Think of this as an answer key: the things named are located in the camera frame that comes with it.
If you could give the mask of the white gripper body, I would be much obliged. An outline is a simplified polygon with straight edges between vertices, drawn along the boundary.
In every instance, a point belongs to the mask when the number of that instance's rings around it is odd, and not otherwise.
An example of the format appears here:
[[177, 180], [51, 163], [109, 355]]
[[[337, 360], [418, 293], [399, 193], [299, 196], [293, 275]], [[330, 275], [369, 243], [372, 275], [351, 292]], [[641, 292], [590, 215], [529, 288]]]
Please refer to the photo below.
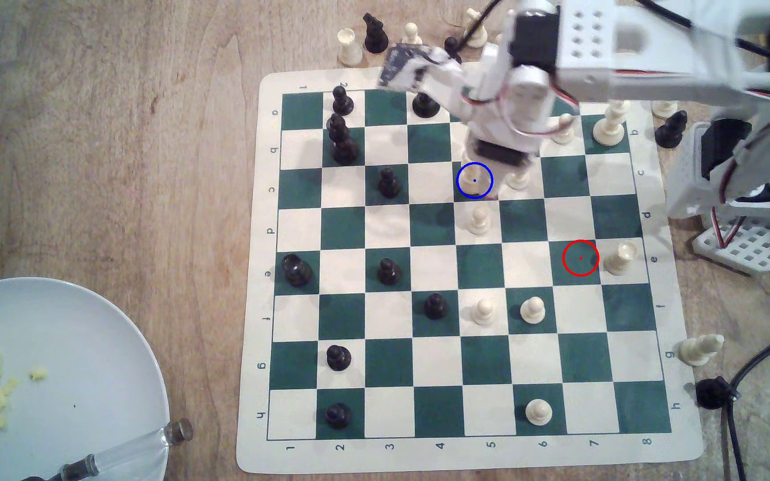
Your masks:
[[511, 163], [539, 153], [541, 142], [555, 128], [550, 121], [555, 95], [547, 71], [529, 65], [514, 67], [508, 43], [487, 44], [480, 61], [467, 65], [465, 84], [468, 128], [476, 151], [488, 159]]

